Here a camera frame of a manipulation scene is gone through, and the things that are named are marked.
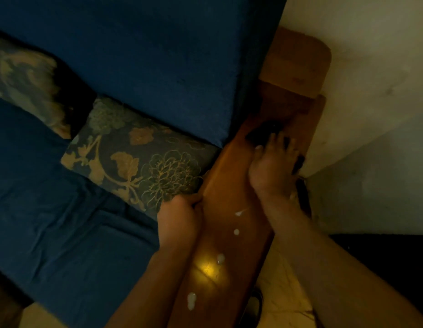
blue sofa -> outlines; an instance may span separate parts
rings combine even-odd
[[[0,31],[97,93],[218,147],[255,101],[286,0],[0,0]],[[0,271],[69,327],[101,328],[157,224],[60,159],[69,141],[0,99]]]

person's left hand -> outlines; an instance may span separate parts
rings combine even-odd
[[[202,195],[176,195],[163,202],[157,214],[160,249],[191,250],[198,238],[202,212]]]

floral pillow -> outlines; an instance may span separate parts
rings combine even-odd
[[[155,219],[163,200],[197,190],[218,152],[99,97],[61,163]]]
[[[59,87],[57,77],[65,85]],[[0,34],[0,98],[28,111],[67,139],[83,126],[95,94],[62,62]],[[72,117],[74,108],[80,109],[75,110],[79,118]]]

wooden armrest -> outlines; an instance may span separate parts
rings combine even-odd
[[[325,43],[279,27],[259,78],[291,92],[316,98],[330,62],[331,51]]]
[[[247,172],[254,148],[245,136],[263,121],[289,121],[297,111],[285,131],[296,138],[299,150],[305,154],[325,104],[323,96],[308,99],[267,83],[260,83],[260,92],[260,112],[242,124],[200,189],[204,196],[203,233],[179,289],[171,328],[234,327],[237,323],[273,238],[249,185]],[[219,254],[225,256],[222,264],[218,264]],[[187,307],[191,292],[197,295],[193,310]]]

person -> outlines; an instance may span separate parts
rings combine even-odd
[[[290,262],[326,328],[423,327],[423,315],[290,203],[286,185],[298,156],[295,141],[272,134],[256,148],[249,181]],[[166,327],[200,233],[201,196],[178,195],[158,213],[160,249],[106,328]]]

